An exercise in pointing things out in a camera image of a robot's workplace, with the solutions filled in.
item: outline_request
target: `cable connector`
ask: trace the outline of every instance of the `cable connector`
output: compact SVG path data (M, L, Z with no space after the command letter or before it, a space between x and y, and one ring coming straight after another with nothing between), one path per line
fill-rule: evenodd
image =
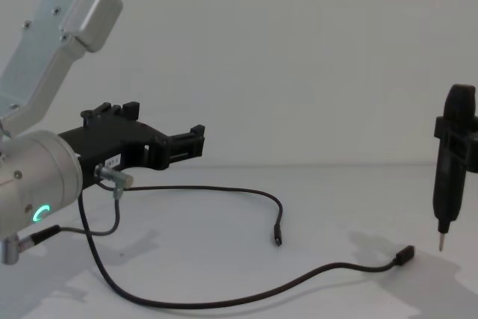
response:
M395 265L403 266L415 257L415 247L407 246L395 255Z
M280 223L276 223L274 226L274 241L278 247L282 245L282 231Z

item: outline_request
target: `black cable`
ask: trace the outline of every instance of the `black cable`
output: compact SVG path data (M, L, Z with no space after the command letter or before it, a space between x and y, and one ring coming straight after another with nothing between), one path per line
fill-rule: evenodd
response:
M328 270L343 268L343 269L358 270L358 271L367 272L367 273L385 272L387 270L390 270L396 265L404 265L406 262L411 260L415 255L415 248L412 246L408 246L405 249L398 252L398 254L396 254L395 258L390 263L381 267L364 267L357 264L340 263L340 262L325 264L277 288L271 289L269 291L265 291L260 294L251 295L248 297L243 297L243 298L234 299L234 300L224 300L224 301L212 302L212 303L159 302L156 300L148 300L148 299L136 297L133 294L130 294L124 289L122 289L121 287L119 287L118 284L116 284L115 281L113 281L113 279L110 277L110 275L106 271L105 266L103 265L102 260L99 257L98 250L96 249L92 232L90 231L90 226L88 224L87 216L84 211L83 194L80 194L80 197L78 198L78 208L80 211L81 222L84 227L88 245L90 246L91 254L93 255L93 259L95 260L96 266L98 267L100 273L102 274L107 284L111 287L111 289L113 289L118 295L120 295L126 300L129 300L130 302L136 303L141 306L149 306L149 307L160 308L160 309L184 309L184 310L185 309L216 309L216 308L225 308L230 306L239 306L241 304L252 303L258 300L263 300L263 299L275 296L277 294L280 294L284 291L287 291L295 287L296 285L300 283L305 282L306 280L312 278L313 276L316 276Z
M108 231L104 231L104 232L92 231L91 235L95 235L96 237L105 237L107 235L113 234L118 229L118 226L120 225L120 217L121 217L120 216L120 201L118 199L115 199L113 226ZM83 229L79 229L75 227L60 227L60 232L73 232L73 233L79 233L81 235L85 234Z
M97 185L104 190L112 191L113 187L108 187L101 182ZM222 192L241 192L258 194L259 196L265 196L274 201L279 207L279 213L277 214L276 224L274 225L274 241L277 246L282 245L282 231L281 231L281 219L284 208L281 201L272 194L263 191L251 190L249 188L234 188L234 187L218 187L218 186L204 186L204 185L176 185L176 186L143 186L143 187L131 187L125 188L124 191L153 191L153 190L206 190L206 191L222 191Z

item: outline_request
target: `white wall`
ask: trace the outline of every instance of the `white wall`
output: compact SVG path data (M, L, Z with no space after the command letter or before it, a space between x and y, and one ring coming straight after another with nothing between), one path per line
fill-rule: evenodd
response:
M40 0L0 0L0 69ZM478 84L477 0L123 0L103 50L72 68L41 128L141 102L195 164L434 161L451 84Z

